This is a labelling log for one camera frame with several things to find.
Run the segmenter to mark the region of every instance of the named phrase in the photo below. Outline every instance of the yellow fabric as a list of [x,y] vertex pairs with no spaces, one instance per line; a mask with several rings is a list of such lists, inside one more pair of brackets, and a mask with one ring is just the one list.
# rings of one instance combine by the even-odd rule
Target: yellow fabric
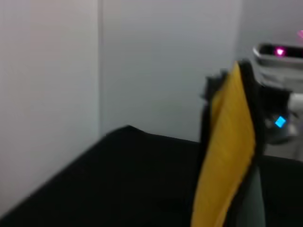
[[222,227],[255,149],[238,64],[212,100],[211,137],[196,188],[191,227]]

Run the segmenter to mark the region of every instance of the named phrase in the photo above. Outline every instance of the black surface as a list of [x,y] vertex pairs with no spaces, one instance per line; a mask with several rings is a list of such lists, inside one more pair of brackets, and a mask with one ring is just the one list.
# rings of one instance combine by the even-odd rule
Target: black surface
[[[133,127],[109,134],[0,227],[188,227],[199,144]],[[264,157],[267,227],[303,226],[303,165]]]

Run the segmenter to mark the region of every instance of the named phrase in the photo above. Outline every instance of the blue light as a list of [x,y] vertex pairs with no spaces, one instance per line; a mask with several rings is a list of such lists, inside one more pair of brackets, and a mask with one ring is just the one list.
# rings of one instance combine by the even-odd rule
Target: blue light
[[275,124],[279,128],[282,128],[283,125],[285,124],[285,122],[286,122],[286,120],[283,117],[279,116],[279,118],[278,118],[278,120],[276,120]]

